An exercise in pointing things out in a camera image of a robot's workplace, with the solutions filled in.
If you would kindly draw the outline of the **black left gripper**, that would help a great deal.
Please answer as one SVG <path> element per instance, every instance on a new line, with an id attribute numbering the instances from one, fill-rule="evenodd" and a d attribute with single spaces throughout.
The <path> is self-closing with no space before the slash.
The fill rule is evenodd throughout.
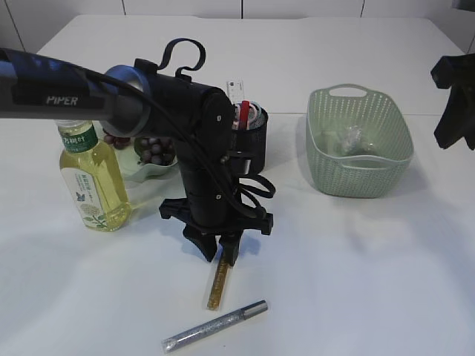
<path id="1" fill-rule="evenodd" d="M 233 213 L 217 225 L 214 224 L 215 218 L 212 218 L 211 222 L 201 224 L 192 217 L 186 198 L 165 199 L 159 207 L 159 212 L 163 219 L 174 217 L 186 224 L 183 236 L 200 250 L 209 263 L 217 253 L 216 236 L 222 234 L 220 244 L 223 258 L 229 266 L 233 266 L 238 258 L 242 230 L 257 230 L 264 235 L 270 235 L 274 222 L 270 213 L 266 213 L 263 218 L 251 218 L 245 217 L 242 213 Z"/>

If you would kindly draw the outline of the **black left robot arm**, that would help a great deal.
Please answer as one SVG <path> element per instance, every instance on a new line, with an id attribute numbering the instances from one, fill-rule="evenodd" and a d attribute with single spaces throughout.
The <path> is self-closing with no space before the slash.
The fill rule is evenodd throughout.
<path id="1" fill-rule="evenodd" d="M 272 198 L 275 186 L 257 174 L 256 186 L 242 183 L 250 155 L 232 148 L 233 104 L 220 88 L 194 82 L 190 67 L 165 75 L 173 49 L 166 45 L 159 64 L 137 59 L 102 74 L 4 48 L 1 116 L 98 121 L 116 137 L 171 138 L 186 195 L 164 200 L 160 215 L 182 221 L 207 260 L 222 249 L 234 265 L 245 230 L 270 234 L 273 216 L 259 198 Z"/>

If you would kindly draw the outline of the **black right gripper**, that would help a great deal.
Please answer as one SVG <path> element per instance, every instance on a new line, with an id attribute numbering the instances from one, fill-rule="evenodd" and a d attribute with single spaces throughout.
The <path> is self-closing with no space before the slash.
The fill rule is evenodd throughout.
<path id="1" fill-rule="evenodd" d="M 474 149 L 474 54 L 442 56 L 430 71 L 439 89 L 451 88 L 445 111 L 434 136 L 441 149 L 448 149 L 461 138 Z"/>

